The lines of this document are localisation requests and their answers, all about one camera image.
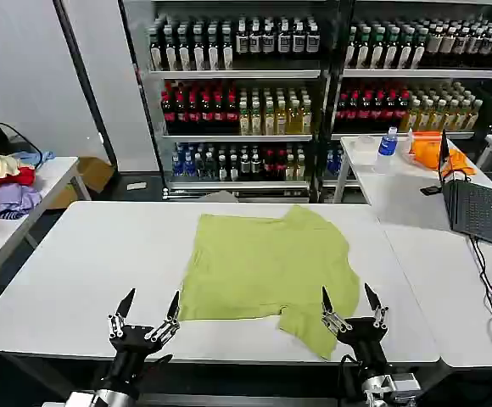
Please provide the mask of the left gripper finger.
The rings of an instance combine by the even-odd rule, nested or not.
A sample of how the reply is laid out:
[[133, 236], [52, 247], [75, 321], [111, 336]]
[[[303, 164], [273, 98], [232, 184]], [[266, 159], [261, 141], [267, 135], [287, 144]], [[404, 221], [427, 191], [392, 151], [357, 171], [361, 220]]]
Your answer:
[[180, 310], [179, 298], [180, 292], [176, 291], [164, 321], [159, 326], [156, 326], [150, 332], [145, 334], [144, 339], [146, 341], [150, 341], [152, 343], [167, 343], [174, 337], [180, 328], [180, 323], [178, 320]]
[[116, 311], [112, 315], [108, 315], [108, 327], [110, 338], [122, 338], [124, 336], [124, 328], [126, 325], [126, 317], [132, 305], [136, 289], [132, 288], [130, 292], [120, 301]]

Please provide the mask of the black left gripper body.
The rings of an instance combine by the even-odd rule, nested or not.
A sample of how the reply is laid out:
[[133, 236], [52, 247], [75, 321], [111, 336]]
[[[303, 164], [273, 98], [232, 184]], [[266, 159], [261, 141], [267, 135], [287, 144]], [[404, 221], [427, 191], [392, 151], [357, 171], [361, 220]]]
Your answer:
[[139, 382], [145, 359], [162, 349], [159, 339], [153, 342], [145, 339], [146, 327], [125, 326], [121, 337], [114, 337], [110, 343], [115, 348], [115, 357], [106, 375], [101, 379], [100, 388], [123, 393], [131, 398], [139, 397]]

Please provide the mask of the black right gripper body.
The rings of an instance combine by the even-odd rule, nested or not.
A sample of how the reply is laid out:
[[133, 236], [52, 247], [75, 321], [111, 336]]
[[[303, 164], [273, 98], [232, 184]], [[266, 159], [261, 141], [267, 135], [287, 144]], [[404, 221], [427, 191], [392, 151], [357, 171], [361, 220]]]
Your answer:
[[338, 331], [337, 339], [353, 349], [361, 375], [389, 374], [389, 363], [381, 345], [388, 328], [379, 325], [374, 317], [349, 318], [345, 321], [349, 326]]

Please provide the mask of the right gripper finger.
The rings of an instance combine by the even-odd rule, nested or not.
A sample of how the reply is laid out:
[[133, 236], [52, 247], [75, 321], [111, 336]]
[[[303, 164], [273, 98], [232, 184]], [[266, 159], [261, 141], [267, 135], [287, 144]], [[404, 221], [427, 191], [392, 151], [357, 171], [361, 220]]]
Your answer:
[[352, 325], [343, 317], [339, 316], [334, 310], [325, 286], [321, 289], [322, 292], [322, 315], [321, 321], [332, 334], [340, 332], [349, 332], [352, 330]]
[[372, 288], [365, 283], [364, 288], [366, 291], [366, 296], [368, 302], [373, 311], [374, 323], [373, 326], [380, 329], [386, 329], [386, 316], [389, 312], [389, 308], [387, 306], [383, 306], [378, 295], [372, 290]]

